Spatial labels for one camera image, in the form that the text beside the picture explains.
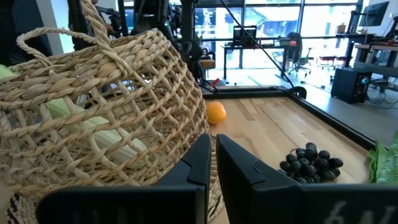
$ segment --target grape bunch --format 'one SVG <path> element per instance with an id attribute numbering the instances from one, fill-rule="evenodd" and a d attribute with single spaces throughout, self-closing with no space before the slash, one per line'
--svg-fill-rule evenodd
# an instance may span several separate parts
<path id="1" fill-rule="evenodd" d="M 343 166 L 343 161 L 340 158 L 331 158 L 326 150 L 318 152 L 317 146 L 308 142 L 305 149 L 291 150 L 286 156 L 286 161 L 280 162 L 279 166 L 279 172 L 297 182 L 312 184 L 334 181 L 340 176 L 339 168 Z"/>

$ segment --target woven basket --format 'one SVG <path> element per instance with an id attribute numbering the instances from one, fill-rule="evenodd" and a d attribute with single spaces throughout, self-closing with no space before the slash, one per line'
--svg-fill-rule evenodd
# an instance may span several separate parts
<path id="1" fill-rule="evenodd" d="M 39 28 L 17 39 L 36 59 L 10 69 L 17 78 L 0 83 L 0 180 L 30 203 L 62 187 L 142 186 L 156 183 L 208 132 L 205 102 L 187 65 L 158 30 L 110 41 L 90 0 L 81 0 L 95 37 L 63 29 Z M 42 34 L 68 34 L 95 46 L 45 57 L 25 44 Z M 104 86 L 112 86 L 102 92 Z M 71 106 L 82 96 L 85 111 Z M 69 116 L 52 119 L 46 103 L 64 99 Z M 34 113 L 32 107 L 38 108 Z M 103 117 L 109 122 L 71 133 L 66 127 Z M 103 130 L 121 130 L 122 139 L 100 148 Z M 143 142 L 140 151 L 133 139 Z M 135 156 L 115 160 L 124 146 Z M 210 215 L 222 206 L 215 164 Z"/>
<path id="2" fill-rule="evenodd" d="M 216 138 L 211 137 L 211 172 L 217 173 L 216 170 Z M 224 207 L 223 195 L 220 191 L 220 183 L 216 175 L 212 175 L 210 179 L 210 204 L 209 204 L 209 221 L 212 220 Z M 35 216 L 35 208 L 37 203 L 32 200 L 14 194 L 10 201 L 6 212 L 8 224 L 38 224 Z"/>

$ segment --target basket handle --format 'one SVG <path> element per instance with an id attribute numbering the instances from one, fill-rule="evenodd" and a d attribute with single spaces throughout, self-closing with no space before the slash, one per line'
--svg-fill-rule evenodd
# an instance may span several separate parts
<path id="1" fill-rule="evenodd" d="M 17 37 L 17 45 L 22 50 L 25 50 L 28 54 L 33 55 L 35 58 L 39 59 L 47 67 L 53 65 L 52 62 L 50 62 L 50 60 L 47 59 L 47 57 L 44 54 L 34 49 L 33 47 L 29 47 L 25 43 L 25 41 L 29 40 L 30 38 L 38 37 L 44 34 L 66 34 L 72 37 L 83 39 L 91 44 L 96 43 L 96 39 L 94 37 L 90 37 L 87 34 L 74 32 L 66 29 L 48 28 L 48 27 L 36 28 L 30 32 L 27 32 L 26 34 L 21 34 L 19 37 Z"/>
<path id="2" fill-rule="evenodd" d="M 119 67 L 119 69 L 121 70 L 121 72 L 124 75 L 131 73 L 132 72 L 131 67 L 121 57 L 119 57 L 117 55 L 117 53 L 110 47 L 111 40 L 108 37 L 106 28 L 103 24 L 103 20 L 102 20 L 101 16 L 98 14 L 94 5 L 91 3 L 91 0 L 80 0 L 80 3 L 81 3 L 81 10 L 83 12 L 84 17 L 90 22 L 90 25 L 92 26 L 92 28 L 94 30 L 95 41 L 92 43 L 96 43 L 97 45 L 99 45 L 99 47 L 102 49 L 102 52 L 116 62 L 116 65 Z M 49 31 L 52 29 L 44 27 L 44 28 L 39 28 L 39 30 L 41 32 L 37 31 L 37 29 L 36 29 L 36 32 L 40 33 L 39 35 L 42 35 L 42 34 L 49 33 Z M 32 54 L 36 58 L 38 58 L 42 63 L 44 63 L 44 65 L 49 66 L 52 63 L 42 53 L 40 53 L 38 50 L 35 50 L 25 44 L 25 40 L 38 36 L 37 34 L 34 35 L 35 34 L 34 31 L 35 30 L 19 36 L 17 38 L 17 44 L 19 47 L 24 49 L 27 53 Z M 83 38 L 85 40 L 88 40 L 87 38 L 90 37 L 86 34 L 76 33 L 76 32 L 72 32 L 72 31 L 65 30 L 65 29 L 54 29 L 54 31 L 58 31 L 58 33 L 60 33 L 60 34 L 68 34 L 68 35 L 72 35 L 77 38 Z"/>

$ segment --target orange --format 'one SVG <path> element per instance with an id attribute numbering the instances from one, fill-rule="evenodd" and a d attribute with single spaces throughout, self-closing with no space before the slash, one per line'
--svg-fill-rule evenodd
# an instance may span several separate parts
<path id="1" fill-rule="evenodd" d="M 206 104 L 207 121 L 210 124 L 220 124 L 226 119 L 224 106 L 217 101 Z"/>

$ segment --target wooden tabletop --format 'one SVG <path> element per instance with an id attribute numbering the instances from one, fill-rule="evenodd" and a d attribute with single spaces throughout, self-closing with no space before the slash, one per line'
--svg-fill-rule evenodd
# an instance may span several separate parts
<path id="1" fill-rule="evenodd" d="M 199 63 L 204 69 L 212 69 L 216 67 L 216 61 L 213 59 L 199 60 Z"/>
<path id="2" fill-rule="evenodd" d="M 368 49 L 369 44 L 356 44 L 355 47 L 357 49 Z M 393 50 L 398 51 L 398 45 L 372 45 L 372 49 L 374 50 Z"/>
<path id="3" fill-rule="evenodd" d="M 291 149 L 314 142 L 343 160 L 338 183 L 368 181 L 367 151 L 288 98 L 219 101 L 227 120 L 211 133 L 227 135 L 271 167 L 279 169 Z M 210 223 L 228 223 L 225 208 Z"/>

